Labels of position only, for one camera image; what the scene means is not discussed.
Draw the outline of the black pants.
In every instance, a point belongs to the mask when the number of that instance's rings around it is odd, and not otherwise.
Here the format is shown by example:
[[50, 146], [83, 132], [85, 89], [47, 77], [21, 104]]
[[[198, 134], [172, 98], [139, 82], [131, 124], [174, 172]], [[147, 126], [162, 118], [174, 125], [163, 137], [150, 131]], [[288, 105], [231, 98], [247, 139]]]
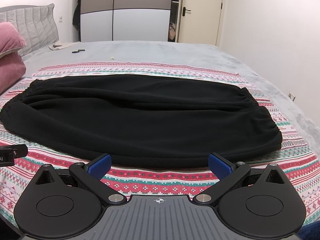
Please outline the black pants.
[[35, 80], [1, 110], [19, 137], [93, 160], [163, 170], [207, 166], [217, 153], [246, 161], [281, 148], [267, 108], [246, 88], [147, 75]]

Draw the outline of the patterned red green blanket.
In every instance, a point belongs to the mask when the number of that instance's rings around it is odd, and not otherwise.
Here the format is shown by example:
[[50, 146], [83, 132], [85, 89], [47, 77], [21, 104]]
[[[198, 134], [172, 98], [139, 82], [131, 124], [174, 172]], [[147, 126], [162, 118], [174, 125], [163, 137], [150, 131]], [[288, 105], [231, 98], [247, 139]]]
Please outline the patterned red green blanket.
[[274, 99], [238, 73], [161, 63], [43, 67], [1, 98], [1, 145], [28, 154], [1, 168], [1, 218], [43, 164], [112, 157], [102, 182], [124, 194], [195, 197], [218, 179], [212, 152], [252, 167], [278, 163], [319, 220], [319, 152]]

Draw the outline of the lower pink pillow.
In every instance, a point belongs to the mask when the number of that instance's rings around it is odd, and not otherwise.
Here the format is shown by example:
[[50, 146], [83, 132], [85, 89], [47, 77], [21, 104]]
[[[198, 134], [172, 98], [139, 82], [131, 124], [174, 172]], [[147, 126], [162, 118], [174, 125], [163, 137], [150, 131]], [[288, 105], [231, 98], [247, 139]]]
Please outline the lower pink pillow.
[[15, 84], [26, 72], [26, 66], [17, 52], [1, 58], [0, 93], [4, 93]]

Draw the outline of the pink pillow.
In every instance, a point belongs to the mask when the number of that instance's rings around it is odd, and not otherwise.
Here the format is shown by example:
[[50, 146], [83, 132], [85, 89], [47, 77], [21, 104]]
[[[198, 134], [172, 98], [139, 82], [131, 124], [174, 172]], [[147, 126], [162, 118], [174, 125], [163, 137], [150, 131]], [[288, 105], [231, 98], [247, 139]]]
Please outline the pink pillow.
[[17, 52], [1, 58], [0, 93], [4, 93], [15, 84], [26, 72], [26, 66]]
[[0, 53], [1, 57], [10, 53], [18, 52], [26, 47], [27, 43], [23, 36], [17, 31], [10, 22], [0, 23]]

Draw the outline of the upper pink pillow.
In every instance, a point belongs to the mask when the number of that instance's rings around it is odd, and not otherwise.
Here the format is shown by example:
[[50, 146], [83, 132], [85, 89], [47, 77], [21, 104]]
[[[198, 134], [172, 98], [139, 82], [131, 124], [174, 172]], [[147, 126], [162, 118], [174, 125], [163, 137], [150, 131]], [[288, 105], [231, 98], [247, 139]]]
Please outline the upper pink pillow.
[[23, 36], [17, 31], [10, 22], [0, 23], [0, 53], [1, 57], [10, 53], [18, 52], [26, 47], [27, 43]]

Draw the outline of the grey bed sheet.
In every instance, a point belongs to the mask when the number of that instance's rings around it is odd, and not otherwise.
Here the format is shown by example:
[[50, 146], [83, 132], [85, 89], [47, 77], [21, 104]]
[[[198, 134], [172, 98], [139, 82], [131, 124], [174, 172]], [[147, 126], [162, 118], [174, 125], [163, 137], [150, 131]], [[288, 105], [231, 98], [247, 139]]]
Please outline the grey bed sheet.
[[[85, 49], [85, 51], [72, 54], [72, 51], [78, 49]], [[238, 73], [249, 83], [258, 87], [278, 107], [307, 141], [314, 153], [319, 155], [319, 126], [278, 87], [213, 45], [157, 41], [80, 42], [61, 50], [50, 50], [44, 47], [23, 56], [22, 59], [27, 67], [25, 76], [32, 75], [43, 67], [112, 61], [179, 64]]]

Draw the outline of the beige cloth on bed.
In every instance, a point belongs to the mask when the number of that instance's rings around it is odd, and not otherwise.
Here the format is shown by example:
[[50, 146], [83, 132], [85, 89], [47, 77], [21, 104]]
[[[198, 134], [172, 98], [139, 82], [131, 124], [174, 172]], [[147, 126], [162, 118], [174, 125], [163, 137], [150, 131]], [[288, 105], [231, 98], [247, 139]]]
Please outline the beige cloth on bed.
[[51, 44], [48, 46], [48, 48], [50, 50], [61, 50], [61, 49], [65, 49], [68, 48], [70, 46], [73, 46], [77, 44], [77, 42], [66, 42], [66, 43], [62, 43], [60, 41], [55, 42], [54, 44]]

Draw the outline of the grey padded headboard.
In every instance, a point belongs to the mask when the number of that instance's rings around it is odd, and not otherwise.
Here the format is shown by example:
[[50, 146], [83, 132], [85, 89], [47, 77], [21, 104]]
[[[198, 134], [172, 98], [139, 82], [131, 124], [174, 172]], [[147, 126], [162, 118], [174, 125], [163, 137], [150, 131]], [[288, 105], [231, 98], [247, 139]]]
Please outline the grey padded headboard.
[[54, 20], [53, 3], [48, 5], [12, 5], [1, 8], [1, 22], [10, 22], [23, 36], [27, 45], [21, 56], [52, 45], [59, 40]]

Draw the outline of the white grey wardrobe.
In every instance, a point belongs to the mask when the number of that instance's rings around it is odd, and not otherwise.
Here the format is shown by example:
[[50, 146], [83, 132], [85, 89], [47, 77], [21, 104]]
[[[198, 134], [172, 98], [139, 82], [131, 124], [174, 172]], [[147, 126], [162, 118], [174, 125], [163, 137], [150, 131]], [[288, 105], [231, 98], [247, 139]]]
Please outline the white grey wardrobe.
[[180, 0], [78, 0], [81, 42], [178, 40]]

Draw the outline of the cream door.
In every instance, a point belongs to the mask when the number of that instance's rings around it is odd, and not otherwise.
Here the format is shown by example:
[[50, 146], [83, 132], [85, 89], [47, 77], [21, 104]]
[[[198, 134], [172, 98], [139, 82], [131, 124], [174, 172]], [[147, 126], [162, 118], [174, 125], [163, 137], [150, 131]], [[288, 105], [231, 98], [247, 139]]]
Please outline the cream door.
[[191, 12], [180, 16], [178, 42], [216, 45], [222, 5], [223, 0], [182, 0], [182, 9]]

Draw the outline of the white wall socket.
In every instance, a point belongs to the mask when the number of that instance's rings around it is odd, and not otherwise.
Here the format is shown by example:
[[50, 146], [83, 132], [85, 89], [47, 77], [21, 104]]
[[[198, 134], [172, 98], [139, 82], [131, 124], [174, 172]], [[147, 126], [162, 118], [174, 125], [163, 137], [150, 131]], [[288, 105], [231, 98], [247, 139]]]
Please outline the white wall socket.
[[295, 95], [294, 95], [292, 92], [289, 92], [288, 97], [289, 97], [292, 101], [294, 101], [295, 98], [296, 98]]

